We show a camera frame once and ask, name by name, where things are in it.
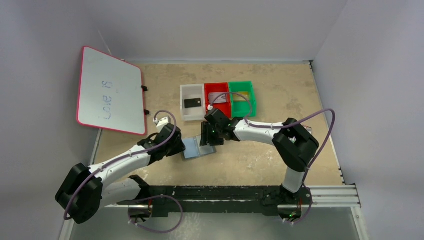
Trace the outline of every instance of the gray wall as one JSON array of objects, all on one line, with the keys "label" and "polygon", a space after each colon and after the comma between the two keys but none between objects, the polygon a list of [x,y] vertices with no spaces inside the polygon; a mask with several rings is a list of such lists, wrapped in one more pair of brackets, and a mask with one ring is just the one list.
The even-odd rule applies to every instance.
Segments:
[{"label": "gray wall", "polygon": [[139,61],[302,61],[347,0],[90,0],[113,54]]},{"label": "gray wall", "polygon": [[373,239],[424,239],[424,1],[350,0],[314,70]]},{"label": "gray wall", "polygon": [[55,194],[97,131],[75,120],[81,47],[103,43],[81,0],[0,3],[1,239],[57,239]]}]

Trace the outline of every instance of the plastic bin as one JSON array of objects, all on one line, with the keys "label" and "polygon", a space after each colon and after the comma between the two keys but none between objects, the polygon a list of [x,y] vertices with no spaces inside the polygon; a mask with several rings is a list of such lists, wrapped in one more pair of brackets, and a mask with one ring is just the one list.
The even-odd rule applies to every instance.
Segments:
[{"label": "plastic bin", "polygon": [[[256,98],[255,92],[253,90],[253,85],[251,81],[230,81],[228,83],[228,88],[230,92],[248,92],[249,93],[249,101],[252,105],[252,113],[249,117],[256,116]],[[231,100],[231,117],[244,117],[249,111],[249,103],[246,101],[233,101],[234,95],[231,94],[229,96]]]},{"label": "plastic bin", "polygon": [[[201,106],[185,108],[184,100],[200,98]],[[205,102],[204,84],[188,84],[179,86],[179,109],[183,121],[205,120],[208,105]]]},{"label": "plastic bin", "polygon": [[[206,112],[208,112],[209,93],[225,93],[229,91],[227,82],[220,83],[205,83],[204,84],[204,99],[206,100]],[[231,102],[214,103],[214,108],[221,110],[227,117],[231,118]]]}]

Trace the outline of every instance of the purple cable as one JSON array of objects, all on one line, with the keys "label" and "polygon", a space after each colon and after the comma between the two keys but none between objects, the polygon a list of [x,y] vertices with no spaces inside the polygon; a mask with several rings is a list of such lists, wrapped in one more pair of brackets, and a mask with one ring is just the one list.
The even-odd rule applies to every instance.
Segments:
[{"label": "purple cable", "polygon": [[312,192],[311,192],[311,189],[309,188],[309,187],[306,187],[306,185],[305,185],[305,180],[306,180],[306,177],[307,177],[307,175],[308,175],[308,173],[309,173],[309,169],[311,169],[311,167],[312,167],[312,164],[314,164],[314,162],[317,160],[317,158],[318,158],[318,156],[320,155],[320,153],[323,151],[323,149],[324,149],[324,147],[326,146],[326,144],[327,144],[327,142],[328,142],[328,140],[330,139],[330,135],[331,135],[331,133],[332,133],[332,131],[333,131],[333,127],[334,127],[334,123],[336,122],[336,112],[333,110],[333,109],[331,109],[331,108],[324,108],[324,109],[322,109],[322,110],[319,110],[319,111],[317,111],[317,112],[315,112],[315,113],[313,113],[313,114],[311,114],[311,115],[309,115],[309,116],[307,116],[307,117],[305,117],[305,118],[303,118],[303,119],[301,119],[301,120],[299,120],[299,121],[297,121],[297,122],[293,122],[292,124],[289,124],[289,125],[282,125],[282,126],[273,126],[273,127],[270,127],[270,126],[264,126],[264,125],[256,125],[256,124],[253,124],[253,123],[250,123],[249,121],[248,121],[248,117],[252,114],[252,111],[253,111],[253,107],[252,107],[252,104],[251,104],[251,102],[249,101],[249,99],[247,98],[247,97],[245,97],[243,94],[240,94],[240,93],[238,93],[238,92],[223,92],[222,94],[220,94],[220,95],[218,95],[213,101],[212,101],[212,103],[210,104],[210,106],[211,107],[213,107],[214,106],[214,102],[219,98],[219,97],[221,97],[221,96],[223,96],[223,95],[227,95],[227,94],[233,94],[233,95],[237,95],[237,96],[240,96],[240,97],[242,97],[248,104],[249,104],[249,107],[250,107],[250,111],[249,111],[249,113],[246,115],[246,116],[244,116],[244,121],[247,123],[247,125],[249,125],[249,126],[251,126],[251,127],[254,127],[254,128],[260,128],[260,129],[289,129],[289,128],[292,128],[292,127],[294,127],[294,126],[296,126],[296,125],[299,125],[299,124],[301,124],[301,123],[303,123],[303,122],[305,122],[305,121],[308,121],[309,119],[311,119],[311,118],[314,118],[314,117],[316,117],[317,115],[319,115],[319,114],[322,114],[322,113],[325,113],[325,112],[331,112],[331,114],[332,114],[332,119],[331,119],[331,123],[330,123],[330,126],[328,127],[328,133],[327,133],[327,136],[325,136],[325,138],[324,138],[324,141],[322,142],[322,145],[321,145],[321,147],[319,148],[319,150],[316,152],[316,154],[315,154],[315,156],[312,158],[312,160],[310,161],[310,163],[309,163],[309,165],[307,166],[307,168],[306,168],[306,171],[305,171],[305,174],[303,175],[303,179],[302,179],[302,186],[303,187],[305,187],[306,189],[308,189],[308,191],[309,191],[309,195],[310,195],[310,202],[309,202],[309,207],[307,208],[307,210],[306,210],[306,212],[305,212],[305,214],[301,217],[301,218],[299,218],[297,221],[295,221],[295,222],[292,222],[293,224],[297,224],[297,223],[299,223],[301,220],[303,220],[308,214],[309,214],[309,212],[311,211],[311,208],[312,208],[312,204],[313,204],[313,200],[312,200]]},{"label": "purple cable", "polygon": [[[148,148],[148,149],[144,149],[144,150],[141,150],[141,151],[136,151],[136,152],[133,152],[132,153],[132,156],[134,156],[134,155],[139,155],[139,154],[143,154],[143,153],[146,153],[146,152],[148,152],[148,151],[151,151],[151,150],[154,150],[154,149],[157,149],[157,148],[160,148],[160,147],[162,147],[164,144],[166,144],[172,137],[173,137],[173,135],[174,135],[174,133],[175,133],[175,131],[177,130],[177,120],[176,120],[176,118],[175,118],[175,116],[171,113],[171,112],[169,112],[169,111],[167,111],[167,110],[159,110],[159,111],[157,111],[156,112],[156,114],[154,115],[154,117],[153,117],[153,119],[156,119],[156,116],[159,114],[159,113],[166,113],[166,114],[169,114],[171,117],[172,117],[172,120],[173,120],[173,123],[174,123],[174,125],[173,125],[173,129],[172,129],[172,132],[171,132],[171,134],[169,135],[169,137],[167,138],[167,139],[165,139],[165,141],[163,141],[163,142],[161,142],[161,143],[159,143],[158,145],[156,145],[156,146],[154,146],[154,147],[151,147],[151,148]],[[92,177],[94,177],[96,174],[98,174],[98,173],[100,173],[100,172],[102,172],[105,168],[107,168],[108,166],[110,166],[110,165],[112,165],[112,164],[114,164],[114,163],[116,163],[116,162],[118,162],[118,161],[121,161],[122,159],[126,159],[126,158],[128,158],[128,157],[130,157],[130,155],[129,154],[127,154],[127,155],[123,155],[123,156],[120,156],[120,157],[117,157],[117,158],[115,158],[115,159],[113,159],[113,160],[111,160],[111,161],[109,161],[108,163],[106,163],[106,164],[104,164],[104,165],[102,165],[101,167],[99,167],[97,170],[95,170],[94,172],[92,172],[82,183],[81,183],[81,185],[79,185],[79,187],[76,189],[76,191],[73,193],[73,195],[72,195],[72,197],[70,198],[70,200],[69,200],[69,202],[68,202],[68,204],[67,204],[67,206],[66,206],[66,208],[65,208],[65,213],[64,213],[64,215],[63,215],[63,219],[65,219],[65,220],[70,220],[70,219],[72,219],[72,217],[68,217],[68,213],[69,213],[69,210],[71,209],[71,205],[72,205],[72,203],[74,202],[74,200],[75,200],[75,198],[77,197],[77,195],[78,195],[78,193],[80,193],[80,191],[81,191],[81,189],[83,189],[83,187],[88,183],[88,181],[90,181],[91,180],[91,178]]]},{"label": "purple cable", "polygon": [[128,219],[129,219],[129,222],[128,223],[132,223],[133,225],[135,225],[136,227],[139,227],[139,228],[142,228],[142,229],[144,229],[144,230],[147,230],[147,231],[149,231],[149,232],[152,232],[152,233],[155,233],[155,234],[167,234],[167,233],[170,233],[170,232],[172,232],[172,231],[174,231],[175,229],[177,229],[179,226],[180,226],[180,224],[181,224],[181,222],[183,221],[183,215],[184,215],[184,213],[183,213],[183,207],[181,206],[181,204],[178,202],[178,200],[177,199],[175,199],[175,198],[173,198],[172,196],[168,196],[168,195],[158,195],[158,196],[151,196],[151,197],[147,197],[147,198],[144,198],[144,199],[137,199],[137,200],[133,200],[133,201],[131,201],[131,202],[134,202],[134,203],[140,203],[140,202],[144,202],[144,201],[147,201],[147,200],[151,200],[151,199],[159,199],[159,198],[167,198],[167,199],[171,199],[172,201],[174,201],[177,205],[178,205],[178,207],[179,207],[179,210],[180,210],[180,212],[181,212],[181,216],[179,217],[179,221],[178,221],[178,223],[173,227],[173,228],[171,228],[171,229],[169,229],[169,230],[155,230],[155,229],[151,229],[151,228],[148,228],[148,227],[145,227],[145,226],[143,226],[143,225],[140,225],[140,224],[138,224],[137,222],[135,222],[135,221],[133,221],[133,220],[131,220],[131,215],[130,215],[130,210],[128,209]]}]

